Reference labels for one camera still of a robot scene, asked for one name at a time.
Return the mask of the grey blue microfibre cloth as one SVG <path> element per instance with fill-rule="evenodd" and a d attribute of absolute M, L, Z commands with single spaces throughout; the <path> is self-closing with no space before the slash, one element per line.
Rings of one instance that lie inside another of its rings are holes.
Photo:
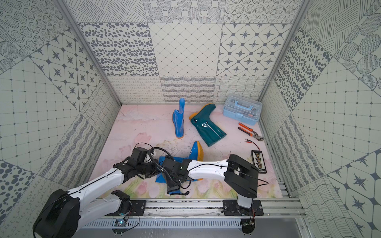
<path fill-rule="evenodd" d="M 181 195 L 187 196 L 189 195 L 189 191 L 181 192 L 181 189 L 184 189 L 181 185 L 167 185 L 167 194 L 168 195 Z"/>

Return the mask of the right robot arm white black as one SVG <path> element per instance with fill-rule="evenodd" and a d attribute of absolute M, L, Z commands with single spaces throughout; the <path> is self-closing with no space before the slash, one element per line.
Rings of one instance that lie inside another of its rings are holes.
<path fill-rule="evenodd" d="M 183 186 L 185 182 L 216 179 L 226 182 L 238 194 L 237 204 L 242 208 L 251 208 L 252 200 L 257 198 L 259 170 L 238 155 L 232 154 L 226 160 L 204 162 L 203 149 L 194 143 L 189 156 L 180 162 L 160 147 L 149 149 L 148 156 L 163 176 L 169 195 L 187 196 L 188 190 L 181 192 L 188 189 Z"/>

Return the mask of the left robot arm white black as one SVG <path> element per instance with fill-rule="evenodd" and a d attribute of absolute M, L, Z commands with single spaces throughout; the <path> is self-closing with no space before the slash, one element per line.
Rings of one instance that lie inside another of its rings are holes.
<path fill-rule="evenodd" d="M 83 226 L 108 214 L 121 215 L 128 221 L 137 212 L 131 197 L 116 187 L 135 176 L 148 179 L 156 174 L 153 149 L 134 148 L 130 157 L 103 175 L 67 191 L 54 191 L 33 224 L 32 234 L 71 238 Z"/>

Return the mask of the green rubber boot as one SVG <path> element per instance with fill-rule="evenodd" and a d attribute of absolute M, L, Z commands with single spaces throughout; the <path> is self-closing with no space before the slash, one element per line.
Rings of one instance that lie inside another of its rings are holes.
<path fill-rule="evenodd" d="M 210 115 L 215 109 L 215 104 L 207 104 L 199 112 L 189 117 L 190 122 L 208 147 L 213 146 L 227 135 L 210 119 Z"/>

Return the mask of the light blue plastic toolbox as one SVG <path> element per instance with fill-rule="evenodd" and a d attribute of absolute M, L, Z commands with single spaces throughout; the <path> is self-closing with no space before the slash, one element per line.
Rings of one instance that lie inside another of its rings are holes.
<path fill-rule="evenodd" d="M 261 102 L 238 95 L 230 95 L 225 101 L 223 115 L 254 126 L 260 119 L 262 107 Z"/>

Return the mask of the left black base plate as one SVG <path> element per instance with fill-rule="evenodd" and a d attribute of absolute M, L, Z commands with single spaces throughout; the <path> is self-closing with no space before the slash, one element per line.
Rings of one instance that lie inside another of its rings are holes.
<path fill-rule="evenodd" d="M 145 211 L 146 200 L 118 200 L 121 202 L 120 206 L 114 213 L 109 213 L 105 216 L 143 216 Z"/>

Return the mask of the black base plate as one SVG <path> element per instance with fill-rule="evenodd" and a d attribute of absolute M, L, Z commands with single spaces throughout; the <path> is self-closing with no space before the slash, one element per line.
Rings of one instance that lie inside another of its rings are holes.
<path fill-rule="evenodd" d="M 263 216 L 264 211 L 260 200 L 252 200 L 251 208 L 238 205 L 237 200 L 223 200 L 223 210 L 225 216 Z"/>
<path fill-rule="evenodd" d="M 118 200 L 121 202 L 120 206 L 114 213 L 109 213 L 105 216 L 143 216 L 145 211 L 146 200 Z"/>

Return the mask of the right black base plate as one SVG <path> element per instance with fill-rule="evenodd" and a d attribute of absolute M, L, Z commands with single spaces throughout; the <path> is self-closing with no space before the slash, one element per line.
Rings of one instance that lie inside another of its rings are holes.
<path fill-rule="evenodd" d="M 223 200 L 223 210 L 225 216 L 263 216 L 264 211 L 260 200 L 252 200 L 251 208 L 238 205 L 237 200 Z"/>

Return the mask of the orange handled pliers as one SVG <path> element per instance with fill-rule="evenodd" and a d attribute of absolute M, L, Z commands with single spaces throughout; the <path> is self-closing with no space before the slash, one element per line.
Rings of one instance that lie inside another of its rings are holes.
<path fill-rule="evenodd" d="M 255 132 L 253 129 L 245 126 L 244 124 L 242 123 L 238 123 L 239 127 L 238 127 L 238 130 L 244 132 L 245 134 L 247 134 L 248 136 L 250 137 L 253 137 L 255 138 L 256 140 L 258 141 L 263 141 L 264 140 L 264 137 L 260 136 L 257 132 Z"/>

